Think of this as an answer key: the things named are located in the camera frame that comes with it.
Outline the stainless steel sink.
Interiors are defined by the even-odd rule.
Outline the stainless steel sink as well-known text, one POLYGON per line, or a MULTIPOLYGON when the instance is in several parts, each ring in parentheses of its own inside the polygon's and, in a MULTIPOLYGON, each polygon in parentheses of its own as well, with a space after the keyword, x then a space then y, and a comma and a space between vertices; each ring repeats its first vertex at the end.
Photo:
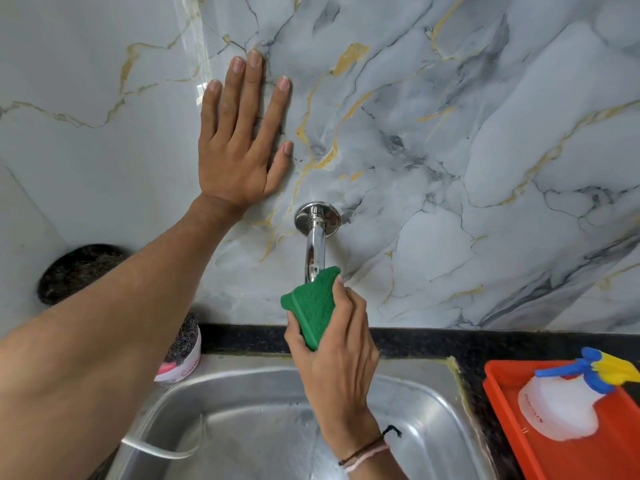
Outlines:
MULTIPOLYGON (((385 358, 368 404, 411 480, 497 480, 451 360, 385 358)), ((106 480, 348 480, 321 437, 288 356, 204 355, 187 379, 156 387, 106 480)))

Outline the white spray bottle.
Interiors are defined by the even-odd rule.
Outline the white spray bottle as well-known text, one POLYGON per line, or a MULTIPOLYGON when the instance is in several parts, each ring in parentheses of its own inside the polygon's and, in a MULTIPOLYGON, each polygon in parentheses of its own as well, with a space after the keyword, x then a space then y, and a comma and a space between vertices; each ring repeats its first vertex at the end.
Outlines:
POLYGON ((564 442, 595 434, 595 403, 627 382, 640 383, 635 365, 583 347, 581 357, 568 365, 535 370, 517 401, 524 419, 539 434, 564 442))

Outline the person's left forearm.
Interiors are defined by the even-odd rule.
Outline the person's left forearm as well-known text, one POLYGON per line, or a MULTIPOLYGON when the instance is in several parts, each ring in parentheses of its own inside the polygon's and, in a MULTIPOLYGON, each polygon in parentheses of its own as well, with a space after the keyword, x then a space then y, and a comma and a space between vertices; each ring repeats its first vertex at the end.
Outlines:
POLYGON ((202 193, 139 252, 0 340, 0 480, 86 480, 116 450, 249 206, 202 193))

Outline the orange plastic tray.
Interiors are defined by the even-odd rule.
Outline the orange plastic tray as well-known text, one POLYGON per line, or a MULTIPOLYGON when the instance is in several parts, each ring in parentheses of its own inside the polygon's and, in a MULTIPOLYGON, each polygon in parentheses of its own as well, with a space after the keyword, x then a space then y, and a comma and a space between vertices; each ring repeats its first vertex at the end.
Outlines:
POLYGON ((573 361, 492 360, 484 390, 525 480, 640 480, 640 385, 631 362, 584 347, 573 361))

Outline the person's right forearm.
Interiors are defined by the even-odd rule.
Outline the person's right forearm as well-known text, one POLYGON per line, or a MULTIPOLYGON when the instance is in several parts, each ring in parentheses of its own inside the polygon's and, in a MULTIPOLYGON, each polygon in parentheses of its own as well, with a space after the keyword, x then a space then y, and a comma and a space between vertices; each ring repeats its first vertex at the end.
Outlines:
POLYGON ((409 480, 391 452, 387 436, 403 433, 395 425, 383 430, 373 417, 327 434, 326 443, 348 480, 409 480))

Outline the dark steel wool scrubber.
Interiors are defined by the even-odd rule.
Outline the dark steel wool scrubber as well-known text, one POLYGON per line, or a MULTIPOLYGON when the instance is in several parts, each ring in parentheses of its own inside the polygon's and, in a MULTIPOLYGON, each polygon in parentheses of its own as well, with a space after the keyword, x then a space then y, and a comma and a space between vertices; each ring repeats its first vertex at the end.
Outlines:
POLYGON ((198 316, 190 312, 182 323, 171 348, 165 355, 163 363, 174 363, 180 366, 196 346, 198 334, 198 316))

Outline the person's right hand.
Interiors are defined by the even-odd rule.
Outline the person's right hand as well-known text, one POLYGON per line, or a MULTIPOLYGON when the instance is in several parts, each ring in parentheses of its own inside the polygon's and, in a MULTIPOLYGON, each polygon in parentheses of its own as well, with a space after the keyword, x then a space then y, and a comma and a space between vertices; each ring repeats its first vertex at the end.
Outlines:
POLYGON ((367 320, 366 301, 338 275, 335 308, 309 367, 296 367, 322 437, 373 417, 367 394, 379 361, 367 320))

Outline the person's left hand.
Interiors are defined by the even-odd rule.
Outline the person's left hand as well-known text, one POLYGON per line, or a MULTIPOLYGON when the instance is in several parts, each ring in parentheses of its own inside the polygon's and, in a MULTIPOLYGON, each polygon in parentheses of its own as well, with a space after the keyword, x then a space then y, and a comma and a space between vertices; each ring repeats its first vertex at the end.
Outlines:
MULTIPOLYGON (((251 206, 270 196, 263 195, 266 174, 279 149, 275 147, 276 137, 284 121, 291 91, 289 78, 279 78, 260 120, 258 133, 256 136, 252 134, 251 145, 237 145, 232 138, 239 110, 242 76, 238 77, 233 72, 232 65, 236 58, 246 59, 234 57, 229 64, 226 79, 222 82, 218 130, 208 143, 199 143, 198 138, 198 178, 202 196, 214 202, 235 221, 242 218, 251 206)), ((260 95, 261 108, 262 84, 260 95)))

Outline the green scrub sponge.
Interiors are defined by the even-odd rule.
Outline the green scrub sponge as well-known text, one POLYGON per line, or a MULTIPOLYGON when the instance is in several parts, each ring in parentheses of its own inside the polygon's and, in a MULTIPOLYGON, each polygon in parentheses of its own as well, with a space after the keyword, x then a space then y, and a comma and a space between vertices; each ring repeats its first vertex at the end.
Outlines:
POLYGON ((331 266, 280 298, 281 307, 296 317, 309 350, 315 352, 327 329, 335 308, 333 284, 340 275, 338 266, 331 266))

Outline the chrome wall tap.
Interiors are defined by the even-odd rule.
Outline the chrome wall tap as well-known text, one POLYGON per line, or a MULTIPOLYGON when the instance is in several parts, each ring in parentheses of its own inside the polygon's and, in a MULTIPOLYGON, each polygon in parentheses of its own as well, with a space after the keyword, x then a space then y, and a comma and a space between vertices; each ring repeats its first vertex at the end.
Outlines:
POLYGON ((342 217, 333 205, 324 201, 311 201, 297 209, 294 225, 306 237, 304 283, 316 280, 325 268, 326 238, 336 233, 342 217))

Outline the white tub with pink label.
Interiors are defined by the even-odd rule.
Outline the white tub with pink label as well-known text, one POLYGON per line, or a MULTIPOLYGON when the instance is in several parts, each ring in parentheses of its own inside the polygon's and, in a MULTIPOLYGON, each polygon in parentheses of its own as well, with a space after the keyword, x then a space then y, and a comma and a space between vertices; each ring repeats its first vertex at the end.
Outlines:
POLYGON ((197 343, 192 352, 180 365, 174 363, 162 363, 159 367, 154 382, 156 383, 176 383, 186 379, 196 370, 202 355, 202 334, 199 328, 197 343))

